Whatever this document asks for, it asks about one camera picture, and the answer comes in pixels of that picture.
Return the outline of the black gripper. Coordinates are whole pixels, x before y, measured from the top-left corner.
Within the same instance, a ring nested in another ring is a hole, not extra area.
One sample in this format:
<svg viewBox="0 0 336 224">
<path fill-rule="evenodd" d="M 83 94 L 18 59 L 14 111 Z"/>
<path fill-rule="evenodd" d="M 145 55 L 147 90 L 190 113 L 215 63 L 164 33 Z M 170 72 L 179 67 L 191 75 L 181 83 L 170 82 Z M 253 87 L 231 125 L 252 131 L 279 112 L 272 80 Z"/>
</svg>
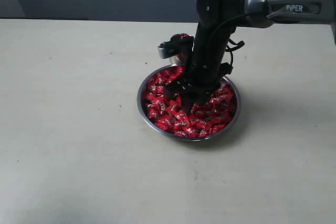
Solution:
<svg viewBox="0 0 336 224">
<path fill-rule="evenodd" d="M 190 115 L 196 103 L 203 106 L 210 99 L 212 89 L 219 81 L 219 69 L 233 27 L 197 25 L 192 54 L 188 56 L 184 72 L 164 88 L 164 95 L 181 96 L 181 107 Z"/>
</svg>

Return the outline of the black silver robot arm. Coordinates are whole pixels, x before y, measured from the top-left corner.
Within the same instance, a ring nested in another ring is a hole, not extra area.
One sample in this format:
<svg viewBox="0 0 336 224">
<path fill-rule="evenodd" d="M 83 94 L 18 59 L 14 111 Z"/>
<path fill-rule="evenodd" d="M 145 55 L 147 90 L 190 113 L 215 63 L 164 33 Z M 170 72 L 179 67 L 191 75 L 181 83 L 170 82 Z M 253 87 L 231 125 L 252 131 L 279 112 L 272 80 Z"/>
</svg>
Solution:
<svg viewBox="0 0 336 224">
<path fill-rule="evenodd" d="M 335 27 L 335 0 L 196 0 L 199 21 L 195 36 L 173 37 L 159 45 L 161 58 L 186 57 L 181 75 L 164 87 L 168 99 L 178 94 L 182 108 L 203 105 L 230 74 L 232 53 L 243 43 L 233 43 L 237 27 L 268 28 L 273 24 L 320 24 Z"/>
</svg>

